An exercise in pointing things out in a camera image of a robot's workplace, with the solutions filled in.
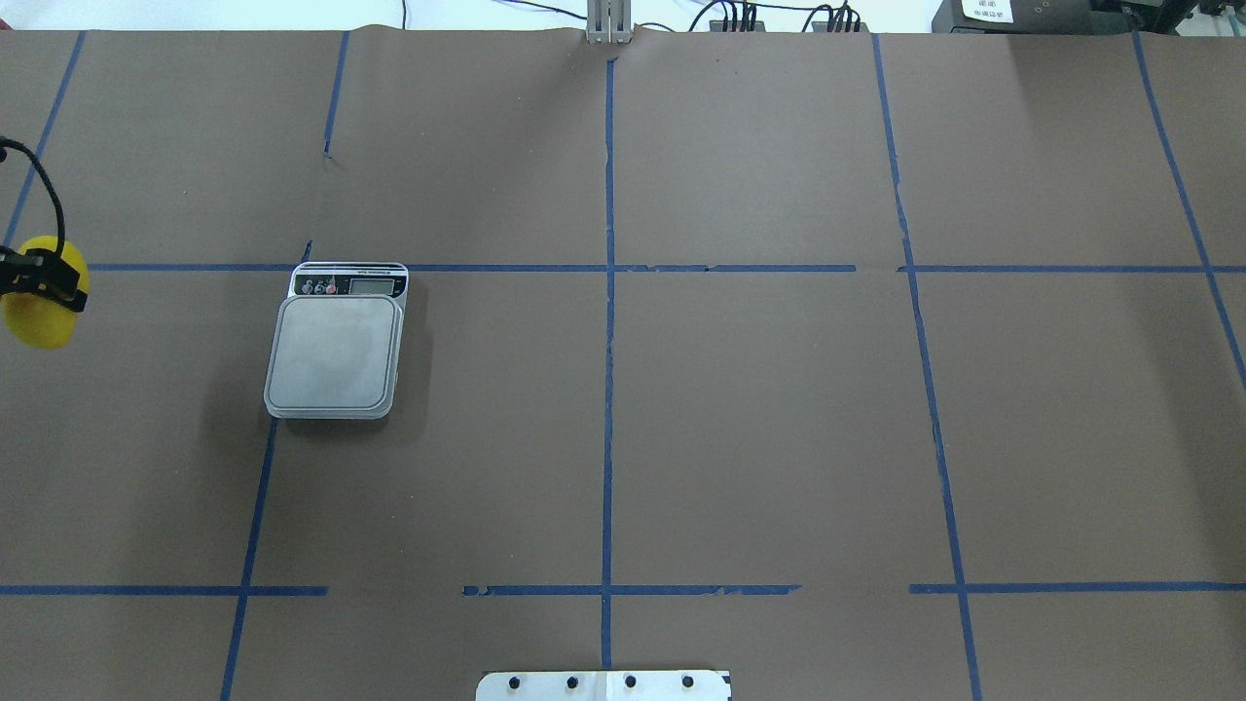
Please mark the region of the yellow mango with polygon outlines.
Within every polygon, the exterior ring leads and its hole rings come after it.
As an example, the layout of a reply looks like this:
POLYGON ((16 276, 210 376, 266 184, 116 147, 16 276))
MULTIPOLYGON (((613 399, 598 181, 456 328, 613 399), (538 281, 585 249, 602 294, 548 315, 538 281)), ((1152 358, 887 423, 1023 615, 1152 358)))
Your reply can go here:
MULTIPOLYGON (((85 259, 82 252, 71 242, 64 249, 76 248, 85 259)), ((91 291, 91 274, 88 270, 88 293, 91 291)), ((72 314, 65 308, 45 301, 45 299, 22 296, 2 296, 4 322, 10 332, 20 342, 40 350, 57 350, 65 347, 74 336, 80 314, 72 314)))

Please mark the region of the digital kitchen scale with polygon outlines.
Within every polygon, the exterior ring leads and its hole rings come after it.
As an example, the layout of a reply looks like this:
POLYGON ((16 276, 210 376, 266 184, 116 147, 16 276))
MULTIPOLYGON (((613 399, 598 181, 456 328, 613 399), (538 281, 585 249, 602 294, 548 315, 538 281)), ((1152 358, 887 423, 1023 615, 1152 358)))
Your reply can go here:
POLYGON ((270 417, 376 421, 391 412, 409 276, 397 261, 293 268, 263 390, 270 417))

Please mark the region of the silver metal mounting plate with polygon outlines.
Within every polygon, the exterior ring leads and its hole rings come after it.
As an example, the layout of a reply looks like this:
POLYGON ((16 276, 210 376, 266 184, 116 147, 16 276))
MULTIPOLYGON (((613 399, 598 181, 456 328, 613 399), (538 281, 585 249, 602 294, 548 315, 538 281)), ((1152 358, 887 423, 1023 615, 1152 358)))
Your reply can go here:
POLYGON ((487 674, 476 700, 731 700, 730 674, 714 670, 574 670, 487 674))

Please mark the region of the black device with label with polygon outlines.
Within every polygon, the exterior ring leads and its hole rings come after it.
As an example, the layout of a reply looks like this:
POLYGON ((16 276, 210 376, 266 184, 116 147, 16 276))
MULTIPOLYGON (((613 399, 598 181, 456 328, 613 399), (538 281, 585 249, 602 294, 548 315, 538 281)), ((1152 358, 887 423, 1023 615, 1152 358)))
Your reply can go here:
POLYGON ((942 1, 932 34, 1109 35, 1129 31, 1119 12, 1090 1, 942 1))

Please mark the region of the aluminium profile post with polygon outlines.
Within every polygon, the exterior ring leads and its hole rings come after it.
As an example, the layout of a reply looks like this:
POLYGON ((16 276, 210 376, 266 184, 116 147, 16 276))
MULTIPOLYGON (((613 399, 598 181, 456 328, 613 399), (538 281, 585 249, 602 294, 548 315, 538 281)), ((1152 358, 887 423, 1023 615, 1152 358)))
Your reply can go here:
POLYGON ((630 0, 588 0, 586 41, 589 45, 630 44, 635 35, 630 0))

